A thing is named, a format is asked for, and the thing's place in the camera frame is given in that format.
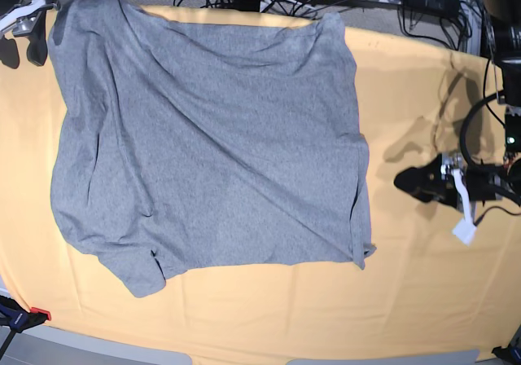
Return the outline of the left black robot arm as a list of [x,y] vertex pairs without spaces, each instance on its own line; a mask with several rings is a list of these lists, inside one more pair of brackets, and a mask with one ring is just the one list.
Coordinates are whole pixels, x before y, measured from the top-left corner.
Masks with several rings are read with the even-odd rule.
[[[520,0],[478,0],[488,46],[488,64],[501,73],[502,82],[483,94],[463,119],[459,153],[441,153],[429,164],[409,167],[394,179],[399,190],[423,203],[432,201],[463,209],[456,181],[462,180],[470,201],[485,203],[505,198],[520,203]],[[500,119],[505,153],[500,165],[475,160],[467,135],[472,121],[491,102],[504,106]]]

